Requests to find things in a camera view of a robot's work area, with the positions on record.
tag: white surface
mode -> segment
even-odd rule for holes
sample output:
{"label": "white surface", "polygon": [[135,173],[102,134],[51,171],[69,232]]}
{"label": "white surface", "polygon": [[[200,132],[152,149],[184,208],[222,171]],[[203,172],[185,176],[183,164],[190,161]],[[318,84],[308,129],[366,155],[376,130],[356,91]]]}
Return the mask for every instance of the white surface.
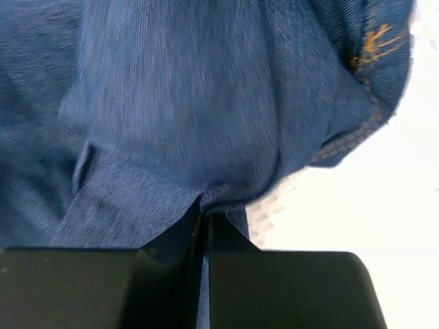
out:
{"label": "white surface", "polygon": [[337,168],[305,169],[248,208],[261,248],[355,252],[389,329],[439,328],[438,8],[418,5],[412,75],[390,124]]}

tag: seam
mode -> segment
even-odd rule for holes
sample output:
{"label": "seam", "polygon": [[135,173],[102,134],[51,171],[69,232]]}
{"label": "seam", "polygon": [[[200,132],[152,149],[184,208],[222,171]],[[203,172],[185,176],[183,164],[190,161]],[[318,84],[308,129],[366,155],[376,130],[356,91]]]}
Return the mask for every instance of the seam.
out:
{"label": "seam", "polygon": [[312,159],[312,163],[315,163],[320,160],[324,160],[331,156],[335,156],[343,151],[348,151],[354,149],[364,140],[366,140],[369,136],[371,136],[381,124],[383,120],[383,111],[379,105],[378,98],[372,93],[372,89],[370,87],[370,81],[366,76],[362,75],[363,68],[366,64],[372,66],[374,63],[378,62],[379,58],[384,57],[393,51],[396,51],[402,45],[404,45],[405,41],[399,42],[395,47],[384,51],[383,53],[379,53],[380,48],[392,45],[402,39],[406,33],[408,33],[408,29],[404,29],[397,37],[392,38],[386,42],[378,43],[377,41],[388,31],[390,31],[393,26],[389,26],[388,24],[383,24],[380,26],[378,32],[373,32],[376,22],[376,13],[377,9],[372,9],[371,20],[368,26],[367,39],[364,43],[364,50],[361,57],[354,57],[351,60],[351,71],[355,72],[355,75],[359,78],[360,81],[364,83],[364,87],[369,94],[371,101],[373,102],[373,111],[372,115],[369,119],[364,122],[361,127],[355,130],[352,134],[346,135],[345,137],[333,141],[332,143],[326,145],[323,149],[319,150],[318,155]]}

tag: denim jeans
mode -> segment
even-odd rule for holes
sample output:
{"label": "denim jeans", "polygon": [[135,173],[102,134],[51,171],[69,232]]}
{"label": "denim jeans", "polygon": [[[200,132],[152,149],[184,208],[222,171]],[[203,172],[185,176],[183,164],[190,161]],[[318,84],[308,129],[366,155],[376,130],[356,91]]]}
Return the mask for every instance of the denim jeans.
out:
{"label": "denim jeans", "polygon": [[202,212],[243,213],[335,166],[394,113],[411,10],[1,1],[1,246],[140,247],[200,195]]}

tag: black plastic surface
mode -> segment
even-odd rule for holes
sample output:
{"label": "black plastic surface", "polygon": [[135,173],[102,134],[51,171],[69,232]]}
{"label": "black plastic surface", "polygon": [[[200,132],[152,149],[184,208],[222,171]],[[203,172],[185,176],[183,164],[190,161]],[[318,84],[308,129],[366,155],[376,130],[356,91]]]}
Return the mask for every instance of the black plastic surface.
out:
{"label": "black plastic surface", "polygon": [[2,252],[0,328],[193,329],[205,252],[212,329],[386,328],[355,255],[262,252],[197,206],[137,251]]}

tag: jeans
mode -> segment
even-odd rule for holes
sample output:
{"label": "jeans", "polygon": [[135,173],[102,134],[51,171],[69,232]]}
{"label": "jeans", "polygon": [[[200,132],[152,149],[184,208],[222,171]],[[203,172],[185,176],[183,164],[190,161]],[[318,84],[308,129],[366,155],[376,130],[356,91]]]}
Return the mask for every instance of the jeans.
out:
{"label": "jeans", "polygon": [[0,245],[140,247],[199,196],[202,212],[242,212],[335,166],[394,113],[411,10],[3,0]]}

